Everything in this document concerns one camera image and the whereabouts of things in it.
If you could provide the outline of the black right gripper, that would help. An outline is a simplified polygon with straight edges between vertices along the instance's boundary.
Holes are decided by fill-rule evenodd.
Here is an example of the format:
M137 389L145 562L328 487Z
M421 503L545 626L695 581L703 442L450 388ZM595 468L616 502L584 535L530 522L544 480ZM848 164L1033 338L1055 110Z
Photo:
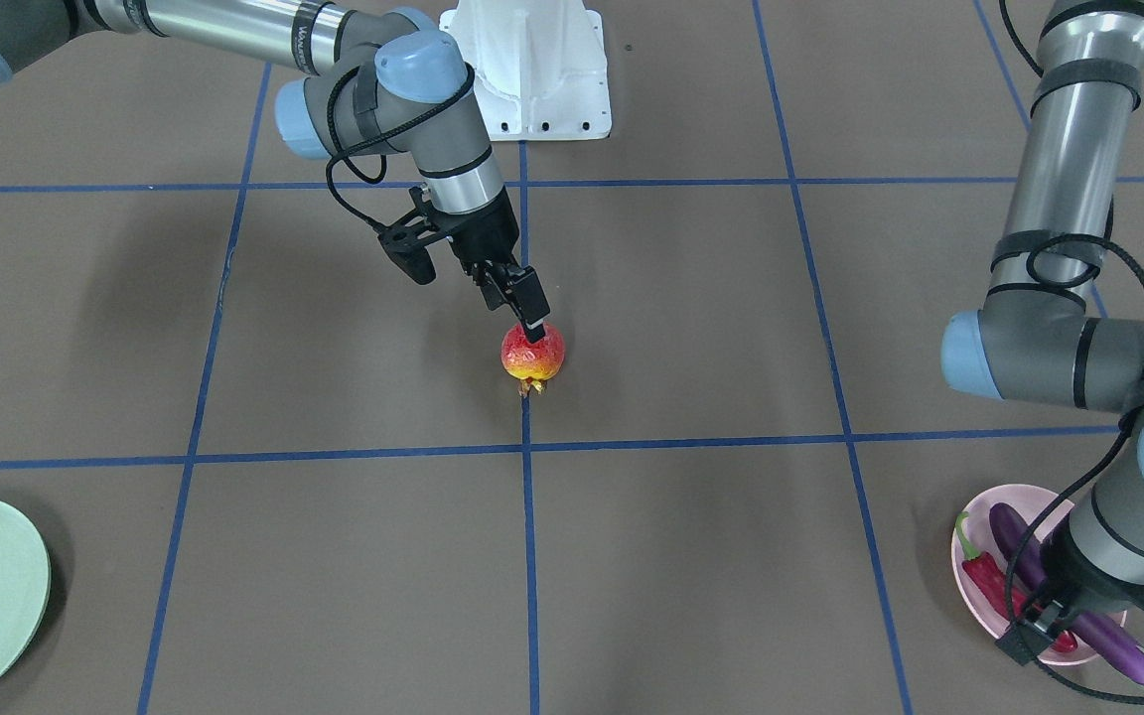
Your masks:
M451 236L454 256L480 288L488 311L511 305L529 344L540 343L550 308L534 268L514 257L521 229L508 191L472 212L440 213L440 231Z

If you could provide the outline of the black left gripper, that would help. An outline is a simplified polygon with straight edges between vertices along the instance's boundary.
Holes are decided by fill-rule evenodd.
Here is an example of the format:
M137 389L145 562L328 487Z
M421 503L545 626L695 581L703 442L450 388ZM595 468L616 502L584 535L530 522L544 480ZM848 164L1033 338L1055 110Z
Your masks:
M1031 537L1035 535L1027 530L1023 533L1014 558L1020 558ZM1067 526L1054 529L1048 546L1040 542L1040 547L1046 580L1031 598L1043 601L1044 607L1054 612L1058 631L1067 631L1085 611L1104 615L1129 606L1144 611L1144 553L1129 551L1125 540L1118 543L1115 558L1120 575L1111 575L1088 561Z

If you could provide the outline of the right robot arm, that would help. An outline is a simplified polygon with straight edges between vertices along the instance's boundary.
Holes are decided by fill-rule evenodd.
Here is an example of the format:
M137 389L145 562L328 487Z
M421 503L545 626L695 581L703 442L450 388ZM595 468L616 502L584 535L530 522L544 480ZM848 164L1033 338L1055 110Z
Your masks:
M358 174L362 157L408 154L419 186L394 222L364 219L395 267L435 280L430 247L448 241L486 307L509 307L531 343L550 309L496 164L474 69L426 13L371 14L332 1L0 1L0 84L81 35L154 35L297 72L275 100L283 142L299 157Z

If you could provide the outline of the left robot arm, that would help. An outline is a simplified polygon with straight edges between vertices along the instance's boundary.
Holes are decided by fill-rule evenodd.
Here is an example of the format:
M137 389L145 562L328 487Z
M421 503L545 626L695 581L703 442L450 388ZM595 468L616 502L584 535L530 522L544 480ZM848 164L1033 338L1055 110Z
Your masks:
M944 332L942 370L958 392L1118 418L1115 453L1068 488L1074 506L1044 547L1044 596L1023 630L1047 631L1088 610L1144 611L1144 311L1121 320L1088 304L1107 259L1126 259L1112 230L1143 103L1144 1L1057 1L1020 54L1036 87L1011 208L982 308Z

